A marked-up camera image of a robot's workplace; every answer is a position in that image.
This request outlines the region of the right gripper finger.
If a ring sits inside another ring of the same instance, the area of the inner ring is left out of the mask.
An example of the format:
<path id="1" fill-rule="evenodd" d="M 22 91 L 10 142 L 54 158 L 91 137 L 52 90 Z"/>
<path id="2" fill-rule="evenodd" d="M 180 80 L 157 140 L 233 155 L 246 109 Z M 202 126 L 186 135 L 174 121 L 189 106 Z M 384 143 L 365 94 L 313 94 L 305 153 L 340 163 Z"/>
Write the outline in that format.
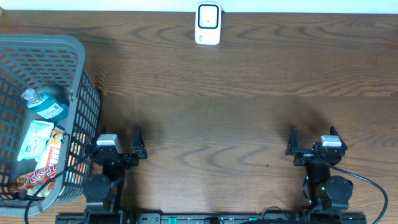
<path id="1" fill-rule="evenodd" d="M 299 152 L 299 141 L 295 126 L 292 126 L 292 131 L 289 138 L 289 143 L 285 150 L 285 155 L 294 156 Z"/>
<path id="2" fill-rule="evenodd" d="M 341 148 L 342 148 L 344 151 L 346 151 L 346 150 L 348 149 L 348 147 L 347 147 L 347 145 L 345 144 L 344 140 L 342 140 L 342 138 L 340 137 L 340 135 L 338 134 L 338 132 L 337 132 L 337 130 L 336 130 L 336 128 L 335 128 L 334 126 L 331 126 L 331 127 L 330 127 L 330 134 L 331 134 L 332 136 L 338 137 L 338 139 L 340 140 L 340 143 L 341 143 Z"/>

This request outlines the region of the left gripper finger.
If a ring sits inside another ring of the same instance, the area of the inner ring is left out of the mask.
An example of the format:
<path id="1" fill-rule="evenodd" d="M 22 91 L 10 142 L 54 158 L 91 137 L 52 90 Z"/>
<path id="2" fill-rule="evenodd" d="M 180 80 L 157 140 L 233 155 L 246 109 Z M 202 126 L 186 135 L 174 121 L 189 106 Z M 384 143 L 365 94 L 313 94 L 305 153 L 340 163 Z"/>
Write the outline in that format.
<path id="1" fill-rule="evenodd" d="M 102 135 L 106 133 L 106 127 L 103 126 L 99 129 L 99 131 L 94 135 L 93 139 L 91 140 L 92 144 L 96 144 L 98 138 Z"/>
<path id="2" fill-rule="evenodd" d="M 134 140 L 132 144 L 134 154 L 138 159 L 147 159 L 147 149 L 142 138 L 141 127 L 138 126 L 134 133 Z"/>

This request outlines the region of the yellow snack bag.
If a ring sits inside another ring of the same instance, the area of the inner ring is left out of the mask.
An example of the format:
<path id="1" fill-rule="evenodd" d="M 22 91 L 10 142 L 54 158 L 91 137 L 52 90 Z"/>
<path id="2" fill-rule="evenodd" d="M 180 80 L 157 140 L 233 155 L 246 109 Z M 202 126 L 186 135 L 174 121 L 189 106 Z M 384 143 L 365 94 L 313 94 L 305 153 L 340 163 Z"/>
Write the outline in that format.
<path id="1" fill-rule="evenodd" d="M 57 165 L 58 164 L 58 158 L 60 155 L 60 149 L 61 149 L 61 145 L 63 142 L 63 135 L 65 134 L 65 129 L 60 126 L 57 125 L 56 127 L 54 127 L 54 129 L 52 130 L 51 136 L 49 141 L 47 142 L 46 148 L 44 150 L 44 153 L 40 159 L 40 161 L 37 163 L 35 169 L 40 169 L 40 168 L 44 168 L 44 167 L 49 167 L 49 166 L 53 166 L 53 165 Z M 50 184 L 48 184 L 39 194 L 38 194 L 38 198 L 45 198 L 49 195 L 49 193 L 52 191 L 53 186 L 55 184 L 55 181 L 51 182 Z M 33 189 L 28 189 L 27 190 L 27 196 L 33 196 L 36 191 L 41 187 L 40 186 L 36 186 Z"/>

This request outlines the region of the blue mouthwash bottle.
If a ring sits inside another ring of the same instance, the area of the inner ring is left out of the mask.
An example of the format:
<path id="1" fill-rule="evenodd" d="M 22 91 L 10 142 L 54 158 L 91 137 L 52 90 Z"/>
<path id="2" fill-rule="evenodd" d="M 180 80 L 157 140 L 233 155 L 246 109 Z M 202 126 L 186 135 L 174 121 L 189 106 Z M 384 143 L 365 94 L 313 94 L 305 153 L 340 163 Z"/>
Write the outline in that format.
<path id="1" fill-rule="evenodd" d="M 22 93 L 21 98 L 26 100 L 26 105 L 31 112 L 45 121 L 57 123 L 68 116 L 69 107 L 47 92 L 39 93 L 29 88 Z"/>

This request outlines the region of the light green wipes packet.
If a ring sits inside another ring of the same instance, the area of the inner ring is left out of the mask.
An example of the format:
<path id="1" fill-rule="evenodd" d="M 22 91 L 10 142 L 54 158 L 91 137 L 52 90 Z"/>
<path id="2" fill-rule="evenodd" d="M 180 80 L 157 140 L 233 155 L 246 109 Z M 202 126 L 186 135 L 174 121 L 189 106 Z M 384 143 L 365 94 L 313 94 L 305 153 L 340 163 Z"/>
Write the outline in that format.
<path id="1" fill-rule="evenodd" d="M 34 159 L 36 162 L 39 162 L 53 128 L 54 124 L 51 122 L 33 120 L 22 142 L 17 160 Z"/>

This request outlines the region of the orange chocolate bar wrapper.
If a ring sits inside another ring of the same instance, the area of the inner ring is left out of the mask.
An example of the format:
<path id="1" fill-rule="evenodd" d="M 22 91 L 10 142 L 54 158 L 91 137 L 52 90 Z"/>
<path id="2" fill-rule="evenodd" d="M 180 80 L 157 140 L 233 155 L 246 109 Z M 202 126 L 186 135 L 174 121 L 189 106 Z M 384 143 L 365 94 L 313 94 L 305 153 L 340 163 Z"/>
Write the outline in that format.
<path id="1" fill-rule="evenodd" d="M 40 186 L 48 182 L 51 178 L 57 174 L 57 165 L 49 166 L 34 170 L 27 174 L 20 175 L 14 179 L 9 188 L 9 193 L 16 193 L 23 190 L 33 189 L 36 186 Z"/>

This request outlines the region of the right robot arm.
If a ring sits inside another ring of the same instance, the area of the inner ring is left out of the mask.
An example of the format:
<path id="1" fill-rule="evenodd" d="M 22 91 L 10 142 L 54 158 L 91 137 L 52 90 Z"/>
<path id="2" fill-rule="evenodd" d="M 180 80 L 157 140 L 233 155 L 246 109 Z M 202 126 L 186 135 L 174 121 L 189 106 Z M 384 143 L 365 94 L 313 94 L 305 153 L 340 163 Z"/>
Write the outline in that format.
<path id="1" fill-rule="evenodd" d="M 330 169 L 345 155 L 347 145 L 332 126 L 311 148 L 301 148 L 296 129 L 290 134 L 285 153 L 294 156 L 295 166 L 304 166 L 306 177 L 303 194 L 310 206 L 302 212 L 302 220 L 312 223 L 343 223 L 343 212 L 349 208 L 352 181 L 331 175 Z"/>

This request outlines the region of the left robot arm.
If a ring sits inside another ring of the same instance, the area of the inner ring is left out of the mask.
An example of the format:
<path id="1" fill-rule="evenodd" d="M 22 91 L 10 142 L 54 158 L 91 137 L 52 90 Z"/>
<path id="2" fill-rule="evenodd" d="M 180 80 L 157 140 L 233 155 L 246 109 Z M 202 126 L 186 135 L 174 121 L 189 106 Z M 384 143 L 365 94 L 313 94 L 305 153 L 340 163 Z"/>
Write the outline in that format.
<path id="1" fill-rule="evenodd" d="M 132 153 L 122 153 L 118 136 L 107 134 L 104 128 L 86 145 L 86 155 L 102 167 L 102 172 L 91 175 L 83 184 L 86 197 L 83 223 L 136 222 L 134 215 L 121 208 L 120 203 L 126 171 L 147 158 L 147 149 L 139 126 L 134 133 L 132 149 Z"/>

